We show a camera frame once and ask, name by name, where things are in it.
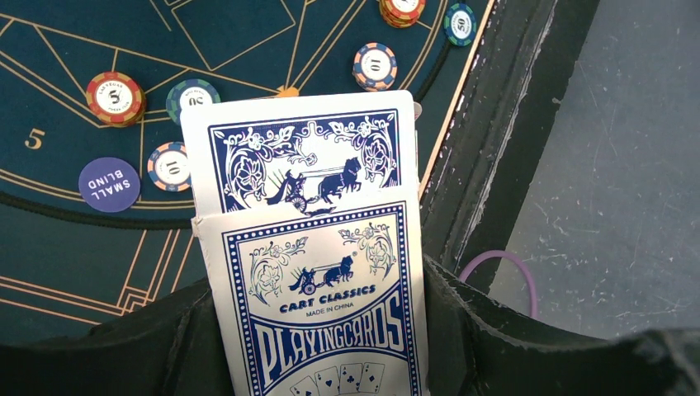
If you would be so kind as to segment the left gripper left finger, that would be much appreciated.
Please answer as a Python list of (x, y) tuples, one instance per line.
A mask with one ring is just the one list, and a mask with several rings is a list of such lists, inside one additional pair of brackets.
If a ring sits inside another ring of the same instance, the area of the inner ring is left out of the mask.
[(3, 395), (231, 395), (206, 280), (84, 337), (1, 348)]

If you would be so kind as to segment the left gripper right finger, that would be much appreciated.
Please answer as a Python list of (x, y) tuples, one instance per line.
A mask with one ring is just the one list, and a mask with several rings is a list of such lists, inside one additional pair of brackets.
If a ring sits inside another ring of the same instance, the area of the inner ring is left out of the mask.
[(499, 304), (423, 260), (433, 395), (696, 395), (699, 331), (598, 339)]

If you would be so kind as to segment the blue playing card deck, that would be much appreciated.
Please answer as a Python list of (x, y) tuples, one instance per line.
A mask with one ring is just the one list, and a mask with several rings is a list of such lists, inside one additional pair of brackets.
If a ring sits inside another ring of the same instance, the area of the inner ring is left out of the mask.
[(197, 216), (237, 395), (426, 395), (418, 195)]

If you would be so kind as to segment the blue backed playing card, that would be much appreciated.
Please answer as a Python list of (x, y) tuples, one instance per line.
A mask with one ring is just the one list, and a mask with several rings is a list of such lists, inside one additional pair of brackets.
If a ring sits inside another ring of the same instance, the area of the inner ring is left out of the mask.
[(200, 216), (267, 205), (311, 214), (348, 194), (418, 183), (405, 90), (194, 106), (181, 127)]

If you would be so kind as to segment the teal poker chip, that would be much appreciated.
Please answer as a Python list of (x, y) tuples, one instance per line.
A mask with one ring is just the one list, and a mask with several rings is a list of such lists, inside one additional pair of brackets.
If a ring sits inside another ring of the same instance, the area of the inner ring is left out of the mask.
[(192, 78), (181, 81), (171, 88), (165, 106), (170, 119), (180, 125), (183, 109), (220, 102), (220, 94), (211, 83), (200, 78)]

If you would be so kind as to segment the orange poker chip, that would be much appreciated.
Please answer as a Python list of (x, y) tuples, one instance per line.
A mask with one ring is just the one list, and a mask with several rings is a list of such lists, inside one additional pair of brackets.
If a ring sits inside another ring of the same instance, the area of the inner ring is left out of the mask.
[(90, 111), (109, 126), (134, 125), (146, 111), (144, 91), (133, 78), (120, 72), (96, 75), (87, 85), (85, 96)]

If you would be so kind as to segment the pink white chip stack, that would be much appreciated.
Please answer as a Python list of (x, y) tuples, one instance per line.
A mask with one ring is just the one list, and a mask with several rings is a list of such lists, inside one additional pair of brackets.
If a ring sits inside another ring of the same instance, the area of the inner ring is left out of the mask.
[(382, 43), (366, 43), (355, 54), (352, 75), (358, 86), (367, 91), (388, 90), (394, 84), (397, 73), (395, 54)]

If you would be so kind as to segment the teal chip stack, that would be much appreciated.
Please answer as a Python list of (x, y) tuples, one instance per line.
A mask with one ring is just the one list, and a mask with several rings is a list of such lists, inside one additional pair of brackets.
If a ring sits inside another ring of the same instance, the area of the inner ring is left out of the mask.
[(442, 28), (453, 45), (467, 46), (476, 35), (475, 13), (465, 3), (452, 4), (443, 17)]

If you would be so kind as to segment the orange chip stack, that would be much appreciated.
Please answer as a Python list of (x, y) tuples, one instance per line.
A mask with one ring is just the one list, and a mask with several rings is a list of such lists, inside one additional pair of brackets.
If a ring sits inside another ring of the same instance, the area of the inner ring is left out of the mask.
[(408, 28), (420, 18), (425, 0), (379, 0), (379, 10), (384, 21), (394, 28)]

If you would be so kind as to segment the dark green rectangular poker mat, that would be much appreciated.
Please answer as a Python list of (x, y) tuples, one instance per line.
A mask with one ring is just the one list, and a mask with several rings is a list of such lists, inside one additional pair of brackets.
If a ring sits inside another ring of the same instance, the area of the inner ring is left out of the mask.
[[(428, 160), (422, 162), (419, 157), (423, 180), (454, 111), (471, 51), (492, 4), (470, 2), (476, 19), (471, 44), (460, 47), (447, 39), (462, 53), (462, 68)], [(428, 112), (414, 99), (423, 108), (417, 122), (420, 152), (421, 142), (428, 137), (422, 127)], [(162, 229), (125, 228), (1, 204), (2, 343), (80, 336), (91, 326), (137, 310), (202, 278), (205, 267), (189, 230), (190, 218), (182, 225)]]

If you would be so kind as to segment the purple round blind button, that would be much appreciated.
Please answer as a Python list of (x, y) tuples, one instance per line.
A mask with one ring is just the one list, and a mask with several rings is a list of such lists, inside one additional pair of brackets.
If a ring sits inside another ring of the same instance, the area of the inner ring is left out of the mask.
[(140, 176), (126, 161), (101, 157), (83, 167), (78, 178), (81, 197), (93, 209), (116, 213), (129, 209), (140, 195)]

